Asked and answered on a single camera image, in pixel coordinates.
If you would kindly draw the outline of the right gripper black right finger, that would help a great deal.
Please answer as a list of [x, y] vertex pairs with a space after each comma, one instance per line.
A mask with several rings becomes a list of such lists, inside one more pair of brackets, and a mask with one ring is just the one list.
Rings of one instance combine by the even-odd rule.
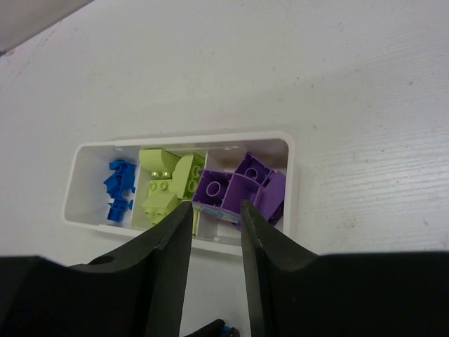
[[319, 255], [241, 205], [253, 336], [447, 336], [448, 253]]

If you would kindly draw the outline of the lime curved lego brick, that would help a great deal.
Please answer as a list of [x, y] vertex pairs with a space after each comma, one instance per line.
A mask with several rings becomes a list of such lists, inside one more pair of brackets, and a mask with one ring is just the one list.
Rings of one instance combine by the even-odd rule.
[[200, 170], [204, 168], [205, 159], [190, 153], [181, 157], [173, 172], [170, 191], [178, 199], [191, 199], [200, 179]]

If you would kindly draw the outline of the purple round lego piece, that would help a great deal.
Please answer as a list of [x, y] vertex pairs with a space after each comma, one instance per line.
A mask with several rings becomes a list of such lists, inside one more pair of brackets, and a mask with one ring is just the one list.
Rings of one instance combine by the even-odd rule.
[[254, 202], [261, 187], [240, 173], [203, 169], [192, 205], [194, 210], [237, 224], [241, 220], [241, 201]]

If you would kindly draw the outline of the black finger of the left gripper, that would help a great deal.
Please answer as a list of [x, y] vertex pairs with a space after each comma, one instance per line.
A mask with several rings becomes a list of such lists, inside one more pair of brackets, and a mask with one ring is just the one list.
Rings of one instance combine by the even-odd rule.
[[221, 331], [225, 327], [225, 321], [216, 319], [211, 323], [201, 327], [195, 332], [191, 333], [191, 337], [216, 337], [221, 336]]

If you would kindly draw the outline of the lime quarter-round lego brick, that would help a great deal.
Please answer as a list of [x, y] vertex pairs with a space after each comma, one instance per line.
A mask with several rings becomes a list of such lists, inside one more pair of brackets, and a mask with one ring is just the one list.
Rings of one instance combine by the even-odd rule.
[[196, 237], [198, 233], [198, 226], [199, 226], [199, 217], [200, 217], [200, 210], [198, 210], [195, 205], [192, 205], [193, 208], [193, 221], [192, 221], [192, 236]]

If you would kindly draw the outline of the small blue lego brick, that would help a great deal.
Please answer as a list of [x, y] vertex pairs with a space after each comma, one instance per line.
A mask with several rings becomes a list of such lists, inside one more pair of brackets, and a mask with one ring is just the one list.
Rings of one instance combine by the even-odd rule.
[[220, 337], [239, 337], [240, 333], [234, 327], [224, 326], [220, 331]]
[[120, 223], [123, 220], [124, 213], [132, 208], [133, 200], [115, 199], [112, 203], [109, 203], [107, 219], [115, 223]]

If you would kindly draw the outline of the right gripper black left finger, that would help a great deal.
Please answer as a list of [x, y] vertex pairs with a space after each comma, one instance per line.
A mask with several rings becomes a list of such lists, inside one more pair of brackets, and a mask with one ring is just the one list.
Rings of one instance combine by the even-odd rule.
[[192, 247], [192, 205], [89, 263], [1, 259], [2, 336], [177, 336]]

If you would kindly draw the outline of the large blue arch lego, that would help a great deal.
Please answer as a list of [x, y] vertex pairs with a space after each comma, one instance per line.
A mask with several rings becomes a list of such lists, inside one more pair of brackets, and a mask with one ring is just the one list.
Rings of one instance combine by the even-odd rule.
[[124, 159], [115, 159], [109, 162], [112, 174], [103, 182], [106, 193], [112, 199], [124, 200], [123, 194], [130, 190], [135, 192], [135, 169], [136, 165]]

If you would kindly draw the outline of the purple curved lego brick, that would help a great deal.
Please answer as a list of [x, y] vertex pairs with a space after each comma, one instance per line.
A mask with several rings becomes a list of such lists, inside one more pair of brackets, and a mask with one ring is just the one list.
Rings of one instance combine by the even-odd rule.
[[283, 216], [286, 176], [250, 152], [246, 153], [236, 173], [259, 184], [253, 205], [270, 225], [275, 226]]

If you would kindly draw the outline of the lime curved lego slope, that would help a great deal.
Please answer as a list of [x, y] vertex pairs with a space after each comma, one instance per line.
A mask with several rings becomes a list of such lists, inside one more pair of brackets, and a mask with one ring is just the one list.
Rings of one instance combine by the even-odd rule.
[[139, 160], [147, 172], [172, 173], [180, 158], [164, 149], [143, 149], [139, 151]]

